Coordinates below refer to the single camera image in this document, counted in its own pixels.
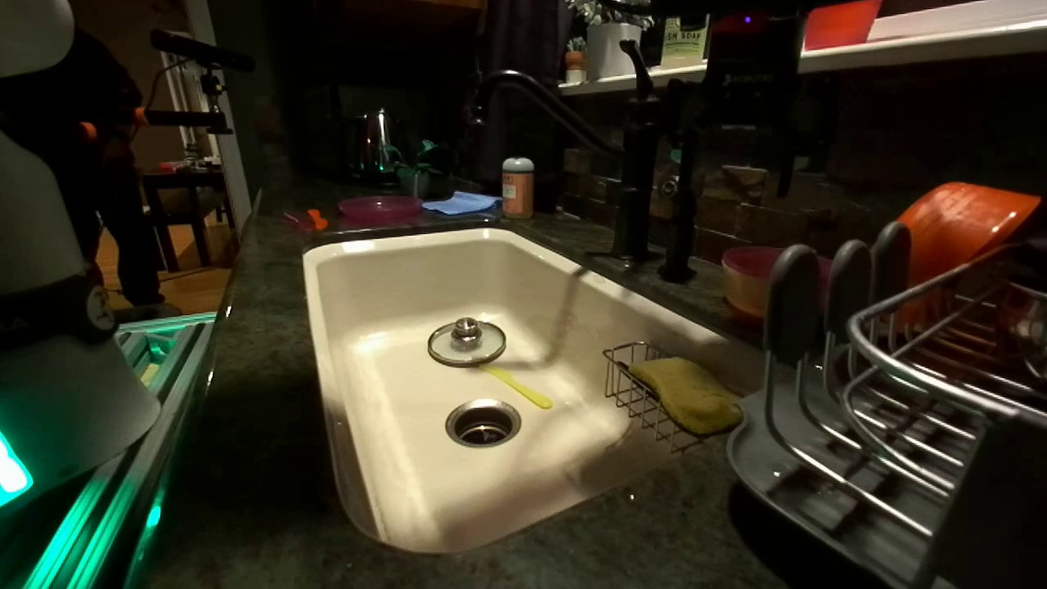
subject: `bottle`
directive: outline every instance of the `bottle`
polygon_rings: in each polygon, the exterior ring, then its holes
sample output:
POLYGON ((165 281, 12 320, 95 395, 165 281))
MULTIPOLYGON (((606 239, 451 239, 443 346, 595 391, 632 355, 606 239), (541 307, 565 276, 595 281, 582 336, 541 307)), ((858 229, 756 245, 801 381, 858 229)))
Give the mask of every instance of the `bottle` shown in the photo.
POLYGON ((501 212, 532 217, 533 212, 533 162, 506 158, 501 165, 501 212))

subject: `yellow sponge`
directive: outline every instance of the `yellow sponge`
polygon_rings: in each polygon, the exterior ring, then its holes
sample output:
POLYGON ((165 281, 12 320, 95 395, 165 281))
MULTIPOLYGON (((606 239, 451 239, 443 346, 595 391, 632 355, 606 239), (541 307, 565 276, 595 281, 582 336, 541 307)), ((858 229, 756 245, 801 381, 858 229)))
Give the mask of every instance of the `yellow sponge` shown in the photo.
POLYGON ((744 419, 735 395, 688 357, 635 364, 632 372, 648 383, 664 414, 695 434, 718 434, 744 419))

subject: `kitchen counter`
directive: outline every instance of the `kitchen counter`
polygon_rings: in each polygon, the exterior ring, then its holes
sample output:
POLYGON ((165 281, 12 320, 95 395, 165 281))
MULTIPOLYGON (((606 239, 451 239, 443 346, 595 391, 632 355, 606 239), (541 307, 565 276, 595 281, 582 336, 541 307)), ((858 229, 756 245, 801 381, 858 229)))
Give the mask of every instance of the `kitchen counter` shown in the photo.
MULTIPOLYGON (((248 223, 221 312, 214 377, 180 434, 165 517, 131 585, 764 589, 786 585, 783 576, 792 572, 833 572, 829 552, 805 546, 792 527, 779 530, 733 489, 727 439, 709 439, 679 469, 472 552, 417 558, 357 534, 330 482, 300 245, 288 239, 281 218, 285 209, 330 209, 341 189, 294 177, 281 165, 265 170, 265 199, 248 223), (758 558, 758 540, 771 540, 775 551, 758 558)), ((533 218, 515 229, 571 256, 610 245, 606 229, 575 218, 533 218)), ((630 281, 715 330, 758 342, 731 320, 709 264, 688 287, 644 276, 630 281)))

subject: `sink rim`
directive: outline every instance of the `sink rim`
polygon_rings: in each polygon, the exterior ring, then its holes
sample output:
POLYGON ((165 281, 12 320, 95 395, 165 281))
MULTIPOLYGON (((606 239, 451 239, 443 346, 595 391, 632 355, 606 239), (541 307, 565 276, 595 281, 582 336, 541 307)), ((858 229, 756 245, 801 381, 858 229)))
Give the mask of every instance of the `sink rim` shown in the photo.
MULTIPOLYGON (((637 312, 648 326, 664 326, 664 330, 669 330, 669 324, 674 324, 672 334, 674 334, 674 336, 688 336, 692 345, 727 342, 725 334, 715 334, 709 326, 703 326, 703 324, 696 324, 696 320, 692 320, 692 319, 685 319, 685 314, 679 314, 679 312, 653 301, 648 294, 641 294, 641 293, 635 293, 635 287, 626 287, 626 285, 606 277, 604 271, 592 271, 592 270, 586 270, 586 264, 581 264, 581 261, 552 252, 551 245, 544 245, 544 241, 538 241, 538 239, 526 239, 526 237, 522 237, 522 232, 515 232, 515 229, 504 229, 504 226, 499 226, 499 229, 481 226, 481 229, 451 229, 451 232, 420 232, 420 237, 382 237, 382 239, 334 241, 334 245, 311 248, 311 252, 305 256, 308 301, 311 301, 311 306, 308 306, 308 314, 311 314, 311 334, 316 334, 316 357, 319 357, 319 369, 322 369, 322 395, 325 395, 325 407, 329 407, 330 385, 325 383, 325 361, 322 361, 325 349, 322 349, 322 346, 330 346, 330 336, 329 336, 329 324, 325 324, 325 306, 316 306, 316 297, 322 297, 322 294, 319 294, 319 293, 322 293, 319 281, 322 281, 325 261, 353 260, 353 256, 370 256, 370 252, 414 252, 414 248, 426 248, 426 245, 462 245, 462 241, 467 241, 467 245, 479 245, 479 241, 506 241, 506 245, 533 256, 538 261, 551 264, 551 270, 558 271, 558 277, 565 277, 565 281, 571 281, 573 276, 582 271, 581 281, 586 281, 586 285, 595 287, 604 297, 610 297, 610 306, 637 312)), ((348 493, 344 493, 344 485, 353 485, 353 492, 367 497, 367 482, 364 482, 364 473, 357 473, 357 482, 341 482, 344 464, 341 464, 337 456, 353 456, 353 461, 359 461, 359 456, 357 456, 357 451, 359 451, 359 442, 353 442, 353 431, 348 434, 348 442, 349 442, 349 448, 330 451, 330 461, 334 461, 334 473, 337 473, 341 500, 344 500, 349 519, 357 525, 357 530, 364 530, 367 537, 373 537, 373 540, 380 540, 380 542, 400 546, 400 551, 407 551, 407 552, 458 552, 458 551, 431 551, 431 542, 438 542, 438 537, 417 537, 417 542, 395 542, 395 540, 391 540, 391 530, 380 530, 380 519, 378 519, 380 513, 378 513, 378 503, 373 503, 373 500, 367 500, 370 513, 364 513, 359 503, 349 508, 349 503, 348 503, 348 493)), ((599 497, 599 493, 606 493, 606 492, 611 492, 611 489, 586 492, 586 497, 565 497, 565 508, 586 503, 586 500, 592 500, 592 497, 599 497)))

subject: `sink basin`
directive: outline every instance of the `sink basin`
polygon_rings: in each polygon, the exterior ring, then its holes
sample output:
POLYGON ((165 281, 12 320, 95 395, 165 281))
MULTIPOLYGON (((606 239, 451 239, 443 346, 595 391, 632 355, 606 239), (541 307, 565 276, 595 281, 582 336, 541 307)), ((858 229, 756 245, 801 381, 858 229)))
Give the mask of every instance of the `sink basin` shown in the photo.
POLYGON ((305 287, 341 503, 409 552, 484 546, 682 461, 692 434, 610 395, 610 346, 648 342, 733 392, 758 385, 753 346, 506 229, 322 245, 305 287), (431 361, 430 336, 458 319, 501 326, 504 355, 431 361))

